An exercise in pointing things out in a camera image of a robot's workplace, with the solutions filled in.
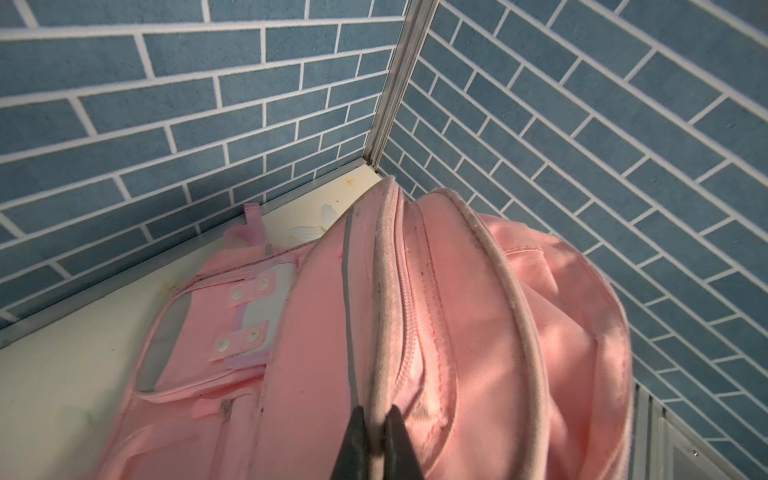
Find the pink student backpack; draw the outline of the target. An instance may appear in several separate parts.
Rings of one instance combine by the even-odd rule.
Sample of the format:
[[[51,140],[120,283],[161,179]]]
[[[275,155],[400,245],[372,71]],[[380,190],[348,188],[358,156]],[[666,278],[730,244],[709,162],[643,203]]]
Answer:
[[[98,479],[330,479],[356,406],[383,479],[396,405],[425,479],[623,479],[624,310],[565,241],[378,182],[318,239],[257,205],[159,311]]]

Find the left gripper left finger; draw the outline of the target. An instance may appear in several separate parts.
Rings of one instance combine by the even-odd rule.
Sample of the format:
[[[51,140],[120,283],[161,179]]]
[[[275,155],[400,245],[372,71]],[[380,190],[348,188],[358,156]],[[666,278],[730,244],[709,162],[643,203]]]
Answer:
[[[331,480],[366,480],[369,476],[369,438],[364,409],[356,406],[345,430]]]

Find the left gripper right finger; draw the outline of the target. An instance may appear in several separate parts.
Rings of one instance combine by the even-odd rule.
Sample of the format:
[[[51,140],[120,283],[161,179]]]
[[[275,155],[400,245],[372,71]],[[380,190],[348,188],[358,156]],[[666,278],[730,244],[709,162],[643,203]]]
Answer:
[[[384,423],[384,480],[424,480],[400,409],[393,405]]]

